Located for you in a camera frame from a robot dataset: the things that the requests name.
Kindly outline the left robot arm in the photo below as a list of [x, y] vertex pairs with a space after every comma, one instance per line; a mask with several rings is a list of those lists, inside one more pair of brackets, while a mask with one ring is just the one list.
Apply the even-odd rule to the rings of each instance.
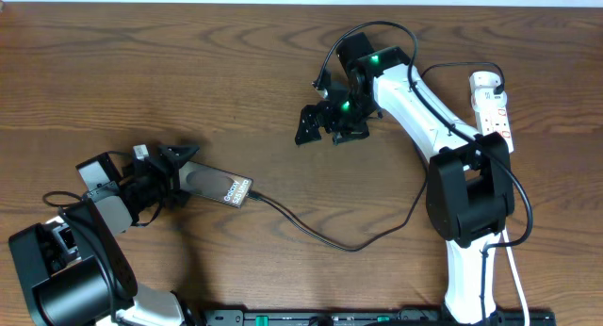
[[111, 152], [79, 165], [86, 184], [57, 216], [11, 236], [9, 249], [27, 310], [37, 325], [204, 325], [203, 313], [170, 291], [139, 283], [115, 237], [141, 228], [139, 215], [189, 196], [179, 171], [196, 145], [145, 145], [117, 168]]

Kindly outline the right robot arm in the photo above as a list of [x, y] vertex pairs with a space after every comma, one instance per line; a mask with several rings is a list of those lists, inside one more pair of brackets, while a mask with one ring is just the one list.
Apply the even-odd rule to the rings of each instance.
[[478, 126], [454, 115], [425, 85], [413, 57], [398, 46], [377, 51], [364, 33], [346, 35], [333, 48], [347, 85], [322, 70], [314, 86], [322, 101], [301, 110], [294, 141], [318, 141], [330, 133], [336, 144], [368, 136], [371, 114], [384, 110], [411, 137], [427, 162], [426, 209], [447, 245], [448, 289], [444, 304], [460, 324], [483, 324], [496, 311], [494, 254], [506, 240], [514, 211], [508, 140], [485, 126], [484, 99], [504, 108], [502, 79], [470, 77]]

